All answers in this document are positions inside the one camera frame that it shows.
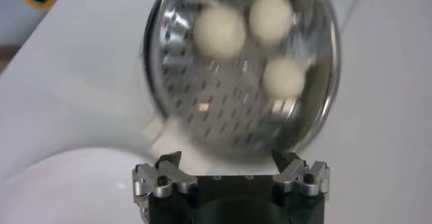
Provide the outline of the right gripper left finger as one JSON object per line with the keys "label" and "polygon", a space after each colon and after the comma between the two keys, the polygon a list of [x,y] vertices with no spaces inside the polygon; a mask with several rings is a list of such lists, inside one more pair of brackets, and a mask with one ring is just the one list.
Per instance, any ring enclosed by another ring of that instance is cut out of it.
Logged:
{"label": "right gripper left finger", "polygon": [[198,187],[198,178],[180,168],[180,151],[162,155],[154,165],[137,164],[132,170],[133,201],[140,208],[147,208],[149,197],[168,198],[174,190],[189,194]]}

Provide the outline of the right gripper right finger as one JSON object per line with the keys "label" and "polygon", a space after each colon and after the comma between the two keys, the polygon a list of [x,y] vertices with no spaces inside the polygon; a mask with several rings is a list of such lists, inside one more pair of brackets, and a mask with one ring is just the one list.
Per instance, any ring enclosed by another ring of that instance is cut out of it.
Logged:
{"label": "right gripper right finger", "polygon": [[312,165],[301,159],[295,152],[271,151],[278,174],[273,176],[274,184],[284,194],[298,192],[303,196],[322,195],[329,200],[330,168],[326,162],[315,161]]}

